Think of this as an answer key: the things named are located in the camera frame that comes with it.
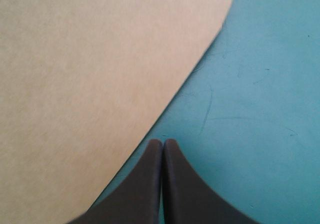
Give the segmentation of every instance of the teal surface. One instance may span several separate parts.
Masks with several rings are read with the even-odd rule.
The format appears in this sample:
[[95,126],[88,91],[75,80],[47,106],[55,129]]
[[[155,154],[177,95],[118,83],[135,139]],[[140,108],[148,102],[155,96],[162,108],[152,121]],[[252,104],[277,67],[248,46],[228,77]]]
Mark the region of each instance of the teal surface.
[[219,36],[98,201],[149,139],[169,137],[250,217],[320,223],[320,0],[234,0]]

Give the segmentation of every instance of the scratch mark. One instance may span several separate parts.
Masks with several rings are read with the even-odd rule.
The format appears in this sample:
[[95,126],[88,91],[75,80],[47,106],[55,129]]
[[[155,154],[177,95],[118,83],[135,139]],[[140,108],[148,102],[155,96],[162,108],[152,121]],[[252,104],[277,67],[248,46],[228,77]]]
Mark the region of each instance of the scratch mark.
[[294,130],[288,128],[288,127],[285,127],[285,129],[291,131],[293,134],[290,134],[290,136],[295,136],[295,135],[298,135],[298,133],[296,133]]
[[205,124],[206,124],[206,122],[208,120],[208,116],[209,116],[211,105],[212,105],[212,96],[213,96],[213,90],[212,90],[212,87],[210,86],[210,100],[209,100],[209,104],[208,104],[208,107],[207,107],[207,110],[206,110],[206,113],[205,113],[205,117],[204,117],[203,122],[202,122],[201,133],[204,130]]
[[270,73],[270,72],[269,72],[270,69],[264,69],[264,70],[267,70],[268,73],[267,73],[262,79],[259,79],[259,80],[257,80],[257,81],[254,81],[254,82],[253,82],[254,85],[256,85],[257,83],[261,82],[261,81],[264,80],[266,77],[268,77],[268,75],[269,75],[269,73]]
[[208,120],[254,120],[254,121],[262,121],[262,122],[267,122],[267,123],[271,123],[271,124],[275,124],[277,126],[280,126],[284,129],[287,129],[289,131],[292,132],[292,134],[290,134],[290,136],[296,136],[296,135],[299,135],[296,131],[286,127],[286,126],[283,126],[283,125],[279,125],[277,123],[274,123],[272,121],[268,121],[268,120],[261,120],[261,119],[255,119],[255,118],[250,118],[250,117],[245,117],[245,116],[222,116],[222,117],[216,117],[216,118],[210,118]]
[[242,72],[242,65],[239,65],[238,74],[236,75],[238,78],[240,78],[241,72]]
[[198,67],[197,69],[194,69],[191,73],[195,73],[197,71],[199,71],[200,69],[202,69],[205,65],[201,65],[200,67]]

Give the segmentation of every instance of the blue cutting mat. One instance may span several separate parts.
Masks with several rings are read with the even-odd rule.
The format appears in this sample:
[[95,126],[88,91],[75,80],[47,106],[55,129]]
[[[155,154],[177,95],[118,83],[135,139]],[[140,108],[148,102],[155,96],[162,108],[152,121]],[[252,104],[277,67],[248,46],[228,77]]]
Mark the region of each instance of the blue cutting mat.
[[320,223],[320,0],[234,0],[219,36],[98,201],[149,139],[169,137],[250,217]]

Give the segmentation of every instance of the paper sheet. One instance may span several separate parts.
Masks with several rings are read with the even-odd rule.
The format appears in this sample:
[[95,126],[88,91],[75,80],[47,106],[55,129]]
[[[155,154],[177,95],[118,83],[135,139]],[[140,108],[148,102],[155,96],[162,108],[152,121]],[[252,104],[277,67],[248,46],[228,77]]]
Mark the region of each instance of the paper sheet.
[[1,0],[0,223],[86,211],[232,0]]

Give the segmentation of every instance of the cardboard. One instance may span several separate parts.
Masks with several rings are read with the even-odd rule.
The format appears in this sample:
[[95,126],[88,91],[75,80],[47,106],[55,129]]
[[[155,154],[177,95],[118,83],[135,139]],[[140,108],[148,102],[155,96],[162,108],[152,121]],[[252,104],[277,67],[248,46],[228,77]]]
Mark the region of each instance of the cardboard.
[[86,211],[232,0],[1,0],[0,223]]

